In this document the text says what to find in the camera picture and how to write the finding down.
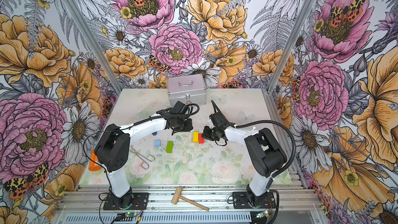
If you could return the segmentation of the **red wood block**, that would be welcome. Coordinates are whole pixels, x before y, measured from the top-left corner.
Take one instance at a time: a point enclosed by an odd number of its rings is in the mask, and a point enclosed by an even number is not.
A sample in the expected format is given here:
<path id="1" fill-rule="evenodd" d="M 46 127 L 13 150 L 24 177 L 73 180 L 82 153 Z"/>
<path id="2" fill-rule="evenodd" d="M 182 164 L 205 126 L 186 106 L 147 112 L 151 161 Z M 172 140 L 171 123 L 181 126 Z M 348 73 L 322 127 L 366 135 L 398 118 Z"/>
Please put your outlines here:
<path id="1" fill-rule="evenodd" d="M 199 135 L 198 135 L 198 143 L 204 144 L 204 138 L 202 137 L 202 133 L 199 133 Z"/>

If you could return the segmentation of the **yellow wood block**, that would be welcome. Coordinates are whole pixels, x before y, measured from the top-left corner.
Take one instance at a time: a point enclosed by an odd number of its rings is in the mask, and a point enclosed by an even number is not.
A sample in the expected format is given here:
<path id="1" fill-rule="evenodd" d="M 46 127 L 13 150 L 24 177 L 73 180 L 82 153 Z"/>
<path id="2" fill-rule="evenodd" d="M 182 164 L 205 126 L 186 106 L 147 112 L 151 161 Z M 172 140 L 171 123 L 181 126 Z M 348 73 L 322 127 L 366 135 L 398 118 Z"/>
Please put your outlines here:
<path id="1" fill-rule="evenodd" d="M 198 143 L 199 142 L 199 133 L 198 131 L 194 131 L 193 133 L 193 142 Z"/>

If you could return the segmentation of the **green wood block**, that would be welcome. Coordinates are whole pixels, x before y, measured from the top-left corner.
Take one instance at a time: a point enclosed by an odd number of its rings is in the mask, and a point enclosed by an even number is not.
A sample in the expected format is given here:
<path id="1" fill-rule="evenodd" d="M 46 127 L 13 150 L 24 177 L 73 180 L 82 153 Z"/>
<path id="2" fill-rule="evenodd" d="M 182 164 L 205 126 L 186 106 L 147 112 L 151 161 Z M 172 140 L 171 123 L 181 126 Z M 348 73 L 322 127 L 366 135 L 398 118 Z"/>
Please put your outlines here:
<path id="1" fill-rule="evenodd" d="M 174 147 L 174 142 L 168 141 L 166 145 L 166 153 L 172 153 Z"/>

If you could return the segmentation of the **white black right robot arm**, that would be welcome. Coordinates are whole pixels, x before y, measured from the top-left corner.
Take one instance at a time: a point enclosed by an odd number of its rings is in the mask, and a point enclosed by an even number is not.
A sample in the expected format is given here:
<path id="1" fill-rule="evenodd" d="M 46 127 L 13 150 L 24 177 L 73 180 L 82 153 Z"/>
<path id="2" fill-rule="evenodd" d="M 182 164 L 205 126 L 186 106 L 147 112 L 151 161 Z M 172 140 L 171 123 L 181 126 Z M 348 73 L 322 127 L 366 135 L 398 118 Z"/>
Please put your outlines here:
<path id="1" fill-rule="evenodd" d="M 223 139 L 246 146 L 256 170 L 247 186 L 247 199 L 251 206 L 260 206 L 270 196 L 275 173 L 288 161 L 272 131 L 268 128 L 238 128 L 229 124 L 221 112 L 217 112 L 209 116 L 209 125 L 204 127 L 202 136 L 209 141 L 218 142 Z"/>

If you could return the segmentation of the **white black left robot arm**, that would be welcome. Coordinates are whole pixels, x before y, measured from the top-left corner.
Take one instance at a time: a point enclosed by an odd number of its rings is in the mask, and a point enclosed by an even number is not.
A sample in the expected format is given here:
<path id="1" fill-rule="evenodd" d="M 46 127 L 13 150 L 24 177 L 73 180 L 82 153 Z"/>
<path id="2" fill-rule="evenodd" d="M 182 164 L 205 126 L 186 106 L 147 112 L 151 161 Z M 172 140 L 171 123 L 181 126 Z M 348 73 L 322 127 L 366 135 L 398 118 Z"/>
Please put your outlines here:
<path id="1" fill-rule="evenodd" d="M 101 135 L 94 154 L 104 168 L 110 186 L 109 199 L 116 208 L 127 209 L 133 204 L 133 193 L 125 171 L 130 148 L 134 142 L 155 132 L 170 129 L 172 134 L 193 130 L 191 116 L 199 112 L 195 104 L 181 101 L 173 107 L 159 110 L 136 123 L 118 126 L 110 124 Z"/>

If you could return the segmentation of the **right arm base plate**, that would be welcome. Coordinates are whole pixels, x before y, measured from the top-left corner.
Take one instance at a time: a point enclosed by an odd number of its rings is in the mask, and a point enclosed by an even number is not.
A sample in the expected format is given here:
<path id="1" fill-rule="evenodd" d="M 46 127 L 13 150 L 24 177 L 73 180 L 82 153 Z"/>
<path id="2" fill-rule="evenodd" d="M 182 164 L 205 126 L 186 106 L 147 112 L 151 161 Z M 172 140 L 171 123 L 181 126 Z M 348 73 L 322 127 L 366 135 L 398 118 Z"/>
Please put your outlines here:
<path id="1" fill-rule="evenodd" d="M 261 196 L 255 196 L 249 192 L 233 192 L 232 198 L 235 209 L 276 208 L 276 197 L 271 192 L 266 192 Z"/>

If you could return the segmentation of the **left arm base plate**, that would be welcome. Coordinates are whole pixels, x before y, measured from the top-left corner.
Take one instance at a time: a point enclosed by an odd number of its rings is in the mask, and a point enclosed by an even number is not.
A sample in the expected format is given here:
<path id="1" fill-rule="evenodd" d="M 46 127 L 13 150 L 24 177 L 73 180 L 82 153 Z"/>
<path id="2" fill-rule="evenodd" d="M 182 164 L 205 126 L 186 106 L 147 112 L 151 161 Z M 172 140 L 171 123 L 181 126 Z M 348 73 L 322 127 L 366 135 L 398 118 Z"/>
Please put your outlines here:
<path id="1" fill-rule="evenodd" d="M 109 193 L 105 198 L 103 209 L 106 211 L 118 210 L 145 210 L 148 204 L 148 193 L 128 192 L 121 198 Z"/>

